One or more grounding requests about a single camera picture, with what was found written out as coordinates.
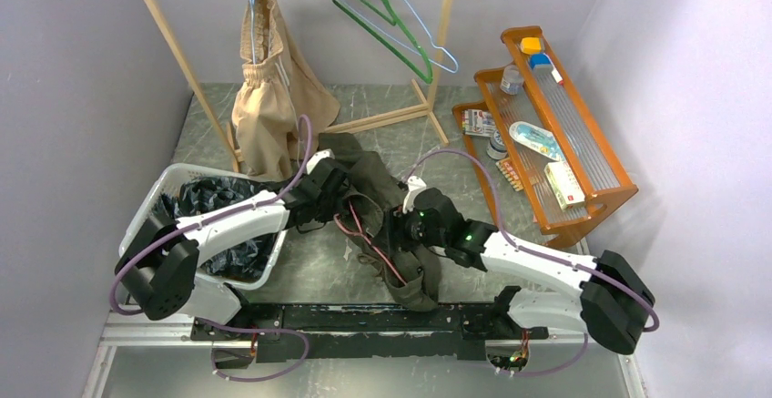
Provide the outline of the pink wire hanger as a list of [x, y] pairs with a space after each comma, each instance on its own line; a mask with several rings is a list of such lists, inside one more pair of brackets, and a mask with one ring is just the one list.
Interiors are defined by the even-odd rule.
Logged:
[[344, 234], [351, 235], [351, 236], [354, 236], [356, 238], [362, 239], [368, 245], [368, 247], [371, 250], [375, 251], [378, 254], [378, 256], [381, 258], [381, 260], [388, 266], [388, 268], [391, 270], [393, 275], [402, 283], [402, 285], [406, 286], [407, 285], [407, 281], [402, 277], [402, 275], [399, 273], [399, 271], [394, 266], [394, 264], [391, 262], [391, 260], [388, 258], [388, 256], [372, 242], [371, 238], [368, 236], [368, 234], [363, 229], [361, 221], [360, 221], [360, 218], [359, 218], [359, 216], [358, 216], [358, 214], [357, 214], [357, 212], [356, 212], [356, 210], [355, 210], [355, 208], [354, 208], [354, 206], [353, 206], [353, 204], [352, 204], [352, 202], [350, 200], [348, 201], [348, 207], [349, 207], [350, 214], [351, 214], [351, 216], [354, 219], [354, 222], [355, 222], [355, 225], [356, 225], [357, 229], [356, 230], [349, 230], [345, 226], [345, 224], [342, 222], [340, 214], [336, 214], [333, 217], [333, 220], [335, 221], [335, 224], [338, 226], [338, 228]]

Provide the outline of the olive green shorts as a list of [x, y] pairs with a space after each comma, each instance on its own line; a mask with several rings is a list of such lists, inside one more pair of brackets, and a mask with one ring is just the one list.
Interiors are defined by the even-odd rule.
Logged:
[[[381, 156], [364, 149], [352, 134], [321, 133], [319, 148], [332, 150], [335, 159], [350, 172], [350, 188], [338, 213], [342, 222], [349, 230], [357, 229], [348, 207], [350, 200], [363, 229], [376, 245], [384, 213], [403, 203], [405, 192], [398, 185], [398, 180], [389, 172]], [[376, 270], [376, 276], [402, 307], [411, 311], [432, 311], [439, 307], [442, 266], [435, 254], [420, 245], [410, 245], [407, 250], [383, 250], [407, 281], [407, 285], [403, 286], [362, 239], [351, 235], [347, 237], [361, 250], [358, 261], [370, 264]]]

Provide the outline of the beige shorts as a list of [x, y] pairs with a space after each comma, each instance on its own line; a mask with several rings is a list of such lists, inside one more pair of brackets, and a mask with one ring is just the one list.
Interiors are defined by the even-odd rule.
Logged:
[[240, 33], [244, 82], [231, 114], [250, 176], [283, 180], [294, 174], [305, 144], [333, 123], [340, 102], [317, 79], [292, 38], [277, 0], [253, 0]]

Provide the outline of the white plastic laundry basket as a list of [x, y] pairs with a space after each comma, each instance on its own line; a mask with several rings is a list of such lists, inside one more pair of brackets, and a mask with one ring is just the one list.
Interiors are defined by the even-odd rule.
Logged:
[[[147, 217], [149, 215], [154, 215], [151, 213], [151, 209], [156, 199], [160, 196], [160, 194], [174, 193], [177, 191], [178, 187], [183, 183], [191, 181], [192, 179], [203, 177], [203, 176], [224, 176], [224, 177], [250, 179], [248, 176], [244, 174], [238, 174], [235, 172], [228, 172], [223, 169], [209, 168], [209, 167], [197, 166], [197, 165], [186, 164], [186, 163], [176, 163], [167, 167], [163, 171], [159, 179], [156, 181], [156, 183], [153, 185], [152, 189], [148, 192], [140, 208], [137, 210], [135, 217], [131, 220], [126, 231], [126, 235], [120, 243], [119, 253], [124, 254], [126, 252], [127, 248], [129, 247], [132, 240], [136, 237], [137, 233], [140, 230], [140, 227], [143, 225]], [[258, 280], [253, 282], [243, 282], [243, 281], [236, 281], [228, 278], [210, 276], [206, 272], [204, 272], [200, 267], [197, 270], [197, 277], [202, 279], [203, 281], [207, 281], [211, 283], [228, 283], [232, 285], [232, 287], [240, 291], [255, 291], [260, 287], [264, 286], [267, 283], [269, 279], [269, 275], [273, 271], [273, 268], [275, 267], [278, 261], [280, 251], [283, 246], [284, 240], [286, 238], [287, 232], [283, 230], [278, 233], [268, 233], [268, 234], [275, 234], [277, 238], [273, 246], [273, 249], [269, 255], [268, 265], [264, 270], [262, 276]]]

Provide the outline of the light blue wire hanger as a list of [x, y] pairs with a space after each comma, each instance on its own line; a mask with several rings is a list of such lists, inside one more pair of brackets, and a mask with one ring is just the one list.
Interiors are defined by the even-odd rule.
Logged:
[[395, 9], [392, 0], [331, 0], [349, 19], [387, 48], [424, 83], [435, 80], [436, 69], [456, 74], [460, 64], [456, 56], [438, 40], [410, 0], [397, 0], [426, 35], [424, 46]]

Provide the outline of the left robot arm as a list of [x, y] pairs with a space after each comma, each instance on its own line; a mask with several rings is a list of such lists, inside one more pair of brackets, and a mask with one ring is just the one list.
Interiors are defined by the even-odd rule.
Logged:
[[221, 252], [265, 235], [332, 220], [340, 211], [349, 172], [334, 158], [322, 158], [279, 192], [207, 214], [182, 219], [149, 216], [120, 257], [116, 285], [138, 304], [137, 313], [160, 321], [175, 313], [215, 322], [227, 338], [250, 331], [252, 314], [235, 288], [204, 275], [200, 266]]

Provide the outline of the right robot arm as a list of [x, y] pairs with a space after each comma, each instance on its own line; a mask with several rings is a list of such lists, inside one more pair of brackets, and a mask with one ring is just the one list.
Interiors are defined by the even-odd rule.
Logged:
[[522, 329], [583, 332], [611, 352], [635, 352], [655, 324], [655, 297], [622, 255], [554, 250], [493, 224], [465, 218], [436, 188], [409, 192], [390, 209], [377, 239], [389, 250], [436, 247], [464, 268], [514, 275], [543, 291], [520, 289], [491, 315], [493, 330], [512, 338]]

